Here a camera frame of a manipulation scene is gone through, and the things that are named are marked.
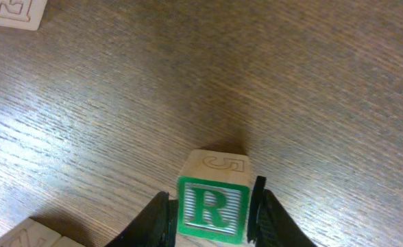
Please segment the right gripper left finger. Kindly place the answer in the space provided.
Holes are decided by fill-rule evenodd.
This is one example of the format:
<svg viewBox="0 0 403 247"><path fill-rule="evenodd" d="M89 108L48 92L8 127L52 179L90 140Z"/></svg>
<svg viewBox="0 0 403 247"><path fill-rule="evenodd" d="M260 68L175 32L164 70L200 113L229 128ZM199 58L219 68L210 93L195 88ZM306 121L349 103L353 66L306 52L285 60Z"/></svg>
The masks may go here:
<svg viewBox="0 0 403 247"><path fill-rule="evenodd" d="M106 247L174 247L178 207L168 192L158 192Z"/></svg>

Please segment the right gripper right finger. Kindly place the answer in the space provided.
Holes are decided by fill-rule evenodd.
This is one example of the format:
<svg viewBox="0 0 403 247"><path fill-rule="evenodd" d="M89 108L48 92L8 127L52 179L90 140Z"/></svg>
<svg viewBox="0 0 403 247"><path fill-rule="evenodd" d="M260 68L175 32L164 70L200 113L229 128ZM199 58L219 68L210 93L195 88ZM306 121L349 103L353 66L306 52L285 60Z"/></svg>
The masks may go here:
<svg viewBox="0 0 403 247"><path fill-rule="evenodd" d="M316 247L257 176L247 221L247 242L255 247Z"/></svg>

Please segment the green R block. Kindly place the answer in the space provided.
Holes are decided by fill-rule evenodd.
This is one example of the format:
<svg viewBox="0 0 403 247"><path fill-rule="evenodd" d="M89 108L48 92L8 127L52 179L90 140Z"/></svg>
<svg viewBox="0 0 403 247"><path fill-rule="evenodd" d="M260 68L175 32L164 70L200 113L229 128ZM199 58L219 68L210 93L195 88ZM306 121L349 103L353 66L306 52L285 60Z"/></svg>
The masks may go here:
<svg viewBox="0 0 403 247"><path fill-rule="evenodd" d="M177 180L178 232L241 244L252 167L242 154L193 150Z"/></svg>

